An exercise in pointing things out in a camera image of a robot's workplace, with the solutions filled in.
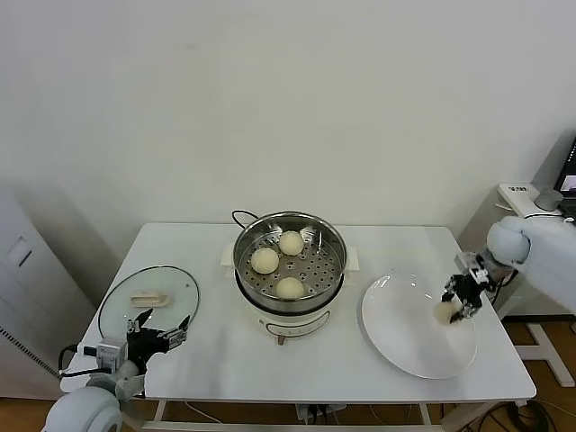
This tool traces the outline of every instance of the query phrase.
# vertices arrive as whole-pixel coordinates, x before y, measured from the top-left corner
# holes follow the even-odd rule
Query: white stand
[[[534,205],[534,199],[539,192],[531,184],[500,184],[498,193],[520,217],[548,212],[560,214],[558,211],[543,211]],[[496,310],[498,317],[502,320],[520,300],[518,296],[510,296]],[[542,326],[540,324],[526,324],[526,326],[536,345],[516,346],[520,358],[522,360],[545,360],[562,387],[574,387],[576,385],[574,379]]]
[[[574,379],[540,324],[526,324],[536,345],[516,346],[522,360],[545,360],[562,387],[574,387]]]

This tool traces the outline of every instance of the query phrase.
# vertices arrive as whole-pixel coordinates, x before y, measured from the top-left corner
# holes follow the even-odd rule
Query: cable
[[[212,421],[215,421],[216,423],[222,423],[222,422],[221,422],[220,420],[218,420],[217,418],[215,418],[215,417],[213,417],[213,416],[211,416],[211,415],[209,415],[209,414],[206,414],[206,413],[205,413],[204,411],[202,411],[201,409],[197,409],[196,407],[193,407],[193,406],[190,405],[188,402],[184,402],[184,405],[185,405],[186,407],[188,407],[190,410],[196,411],[198,414],[200,414],[200,415],[202,415],[202,416],[205,416],[207,419],[210,419],[210,420],[212,420]]]
[[[572,416],[572,417],[576,417],[576,414],[574,414],[573,412],[569,412],[564,408],[560,408],[558,405],[554,405],[553,403],[549,402],[548,400],[535,399],[535,401],[538,401],[540,403],[545,403],[546,405],[550,405],[551,407],[556,408],[557,410],[563,412],[564,414],[567,414],[567,415]]]
[[[534,214],[528,214],[527,216],[524,217],[524,219],[535,218],[537,216],[543,217],[543,218],[564,218],[565,217],[562,214],[534,213]]]
[[[65,348],[62,349],[62,351],[60,351],[60,354],[58,356],[58,370],[61,371],[62,369],[64,369],[64,354],[67,351],[70,351],[72,353],[76,353],[78,350],[78,345],[74,344],[74,345],[68,345]]]
[[[494,297],[492,297],[492,300],[490,301],[492,306],[494,306],[494,303],[498,299],[498,296],[500,295],[500,291],[502,290],[502,286],[503,286],[502,283],[498,284],[498,288],[496,288],[496,293],[494,294]]]
[[[552,416],[546,410],[544,410],[544,414],[546,415],[546,418],[550,420],[550,424],[552,425],[552,429],[554,429],[554,432],[558,432],[558,428],[556,427],[556,424],[554,423]]]
[[[326,412],[326,405],[321,404],[321,405],[319,405],[319,408],[320,408],[322,415],[324,416],[324,424],[328,425],[328,413]]]
[[[386,423],[384,423],[384,422],[376,415],[376,412],[374,411],[374,408],[372,408],[372,405],[368,405],[368,408],[370,409],[370,412],[372,412],[372,415],[374,416],[374,418],[377,419],[378,422],[379,422],[381,425],[384,426]]]
[[[496,288],[496,293],[494,294],[494,297],[492,297],[492,299],[490,300],[490,303],[492,304],[492,306],[494,306],[494,303],[496,303],[496,300],[498,299],[498,296],[500,295],[500,291],[502,290],[503,286],[508,286],[510,284],[512,284],[512,281],[514,279],[516,279],[516,276],[518,276],[518,270],[514,270],[510,276],[508,277],[508,279],[502,279],[499,283],[498,283],[498,287]]]
[[[71,373],[61,372],[60,376],[62,378],[72,378],[74,376],[96,374],[98,372],[102,372],[103,374],[111,374],[112,370],[109,367],[97,367],[96,369],[86,369],[85,371],[78,371]]]
[[[498,426],[503,428],[506,432],[511,432],[510,429],[505,427],[497,418],[494,417],[494,414],[490,414],[490,417],[492,418],[492,420],[494,420],[496,423],[498,423]]]
[[[252,216],[254,219],[259,219],[253,212],[246,211],[246,210],[235,210],[232,212],[232,219],[242,228],[244,229],[246,225],[236,219],[236,214],[247,214],[248,216]]]
[[[318,420],[318,406],[310,405],[308,407],[308,413],[312,414],[312,425],[315,425],[316,421]]]
[[[506,407],[506,412],[508,414],[508,419],[510,423],[520,432],[548,432],[548,413],[544,407],[534,400],[528,400],[526,407],[530,410],[532,414],[530,417],[521,416],[518,406],[514,402],[509,402],[507,404],[501,405]],[[529,425],[526,424],[522,419],[530,419]]]

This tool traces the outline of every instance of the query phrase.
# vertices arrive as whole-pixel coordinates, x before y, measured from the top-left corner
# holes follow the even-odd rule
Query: black cable
[[[506,432],[511,432],[510,429],[505,427],[497,418],[494,417],[494,414],[490,414],[490,417],[492,418],[492,420],[494,420],[496,423],[498,423],[498,426],[503,428]]]
[[[61,371],[62,369],[64,369],[64,366],[63,366],[63,364],[64,364],[64,354],[65,354],[67,351],[70,351],[70,352],[72,352],[72,353],[75,354],[75,353],[77,352],[77,350],[78,350],[78,345],[77,345],[77,344],[74,344],[74,345],[68,345],[68,346],[66,346],[65,348],[63,348],[62,351],[60,351],[60,354],[59,354],[59,356],[58,356],[58,370],[59,370],[59,371]]]
[[[542,216],[545,218],[567,218],[568,216],[564,216],[563,214],[546,214],[546,213],[535,213],[535,214],[528,214],[524,217],[524,219],[535,218],[536,216]]]
[[[312,425],[315,425],[316,420],[318,420],[318,406],[317,405],[310,405],[308,407],[308,413],[312,414]]]
[[[492,297],[492,300],[490,301],[490,303],[492,304],[492,306],[494,306],[494,303],[496,302],[496,300],[498,299],[498,296],[500,295],[500,291],[502,289],[502,283],[498,284],[498,288],[496,288],[496,293],[494,294],[494,297]]]
[[[552,416],[550,414],[548,414],[548,411],[546,411],[546,409],[544,407],[542,407],[542,410],[544,410],[544,414],[546,415],[546,418],[550,420],[550,424],[552,425],[554,432],[558,432],[558,429],[556,428],[556,424],[554,423],[554,420],[552,420]]]
[[[110,370],[109,367],[97,367],[96,369],[86,369],[85,371],[78,371],[78,372],[71,372],[71,373],[63,372],[60,374],[60,376],[62,378],[72,378],[73,376],[95,374],[97,372],[102,372],[105,374],[111,374],[112,370]]]
[[[510,276],[508,277],[508,280],[506,280],[506,282],[504,282],[504,279],[502,279],[499,283],[498,283],[498,287],[496,288],[496,294],[494,294],[494,297],[492,297],[492,300],[490,301],[490,303],[492,304],[492,306],[494,306],[494,303],[496,303],[496,300],[498,299],[498,296],[500,295],[500,291],[502,290],[503,286],[508,286],[512,283],[512,281],[514,279],[516,279],[516,276],[518,276],[518,270],[514,270]]]
[[[320,411],[322,411],[322,415],[324,416],[324,424],[327,425],[328,424],[328,413],[326,410],[326,405],[322,404],[319,405]]]
[[[235,210],[232,212],[232,219],[242,228],[244,229],[246,226],[242,224],[238,219],[236,219],[236,214],[247,214],[248,216],[252,216],[254,219],[259,219],[253,212],[247,210]]]
[[[527,425],[522,420],[522,418],[526,418],[527,416],[522,416],[522,418],[520,417],[520,412],[516,403],[509,402],[506,404],[506,412],[510,423],[512,423],[514,428],[520,432],[548,432],[548,420],[546,417],[549,416],[549,414],[546,412],[545,408],[535,400],[529,400],[526,403],[526,406],[533,414],[530,417],[530,425]],[[554,430],[556,430],[556,425],[553,421],[552,424]]]

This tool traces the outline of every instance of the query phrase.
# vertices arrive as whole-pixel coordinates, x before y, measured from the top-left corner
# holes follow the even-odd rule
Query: power cord
[[[74,344],[74,345],[68,345],[65,348],[62,349],[62,351],[60,351],[60,354],[58,356],[58,370],[61,371],[62,369],[64,369],[64,354],[69,351],[71,353],[76,353],[78,350],[78,344]]]
[[[252,212],[247,210],[235,210],[232,212],[232,220],[235,221],[242,229],[246,227],[242,222],[238,220],[236,217],[237,214],[247,214],[248,216],[252,216],[254,219],[258,219],[258,217]]]
[[[98,367],[95,369],[86,369],[84,371],[78,371],[78,372],[64,372],[63,368],[64,368],[64,354],[66,352],[71,352],[76,354],[78,352],[78,345],[79,344],[74,344],[74,345],[68,345],[65,346],[61,351],[60,354],[58,355],[58,371],[59,374],[62,378],[73,378],[75,376],[80,376],[80,375],[88,375],[88,374],[96,374],[96,373],[104,373],[104,374],[111,374],[112,370],[108,367]],[[85,356],[92,356],[92,357],[96,357],[96,348],[92,347],[92,346],[82,346],[82,351]]]
[[[322,415],[324,416],[324,424],[328,425],[328,413],[326,410],[326,405],[319,405],[319,408],[320,408]]]
[[[541,402],[547,403],[555,408],[560,409],[560,407],[556,407],[550,402],[547,401],[541,401]],[[484,422],[486,421],[487,418],[491,418],[505,432],[512,432],[494,415],[496,411],[503,409],[506,409],[508,419],[510,420],[514,428],[516,428],[515,430],[517,430],[518,432],[548,432],[549,431],[548,423],[550,423],[550,426],[552,426],[553,432],[558,432],[558,428],[556,427],[552,416],[546,411],[546,409],[542,406],[541,403],[539,403],[536,400],[529,400],[526,403],[526,406],[533,414],[532,416],[526,416],[520,414],[518,406],[514,402],[502,403],[487,411],[481,418],[476,418],[474,421],[468,423],[466,426],[464,426],[463,432],[474,432],[474,430],[472,429],[472,424],[474,424],[478,420],[480,421],[480,424],[478,425],[477,432],[482,432],[482,426],[484,426]],[[576,414],[572,414],[569,411],[565,411],[565,413],[576,417]],[[530,424],[528,425],[522,419],[529,419]]]
[[[312,425],[315,425],[318,420],[318,405],[310,405],[308,407],[308,414],[312,415]]]
[[[78,371],[78,372],[71,372],[71,373],[60,372],[60,376],[62,378],[72,378],[74,376],[97,374],[99,372],[101,372],[103,374],[111,374],[112,370],[109,367],[97,367],[95,369],[86,369],[85,371]]]
[[[535,217],[542,217],[542,218],[564,218],[564,222],[574,222],[574,218],[571,216],[566,217],[563,214],[546,214],[546,213],[535,213],[535,214],[528,214],[524,217],[524,219],[530,219]]]
[[[569,412],[564,408],[559,407],[558,405],[555,405],[551,402],[549,402],[548,400],[542,400],[542,399],[536,399],[536,401],[540,402],[540,403],[544,403],[546,405],[550,405],[553,408],[556,408],[557,410],[563,412],[564,414],[571,416],[571,417],[576,417],[576,414],[574,414],[573,412]]]
[[[200,414],[201,416],[206,417],[207,419],[210,419],[210,420],[212,420],[212,421],[214,421],[214,422],[216,422],[216,423],[222,423],[222,422],[221,422],[220,420],[218,420],[217,418],[215,418],[215,417],[213,417],[213,416],[211,416],[211,415],[209,415],[209,414],[206,414],[206,413],[205,413],[204,411],[202,411],[201,409],[197,409],[196,407],[193,407],[193,406],[190,405],[190,403],[188,403],[188,402],[184,402],[184,405],[185,405],[186,407],[188,407],[190,410],[195,411],[195,412],[197,412],[198,414]]]

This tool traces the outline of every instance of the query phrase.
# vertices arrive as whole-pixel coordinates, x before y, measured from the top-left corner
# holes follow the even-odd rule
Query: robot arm
[[[486,248],[458,254],[462,274],[450,278],[442,302],[456,295],[462,308],[451,322],[472,317],[482,306],[480,294],[494,292],[515,270],[537,290],[576,311],[576,230],[508,216],[490,228]]]
[[[42,432],[120,432],[122,404],[144,391],[148,360],[186,341],[190,316],[178,327],[163,331],[144,327],[151,313],[152,309],[146,310],[128,320],[126,341],[106,338],[98,345],[98,370],[109,373],[92,373],[86,387],[58,399]]]

